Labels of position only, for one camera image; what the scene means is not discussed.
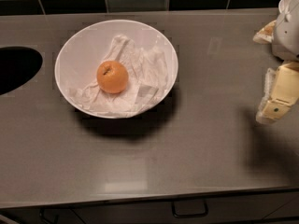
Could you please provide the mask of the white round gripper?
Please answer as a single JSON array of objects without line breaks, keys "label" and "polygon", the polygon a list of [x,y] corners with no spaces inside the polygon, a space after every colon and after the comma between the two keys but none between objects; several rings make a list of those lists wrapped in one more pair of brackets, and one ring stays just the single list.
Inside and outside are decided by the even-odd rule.
[{"label": "white round gripper", "polygon": [[[266,24],[254,35],[253,41],[272,43],[273,54],[281,60],[299,61],[299,0],[290,0],[277,21]],[[269,68],[256,120],[261,124],[272,124],[283,118],[298,100],[299,62],[284,62],[277,70]]]}]

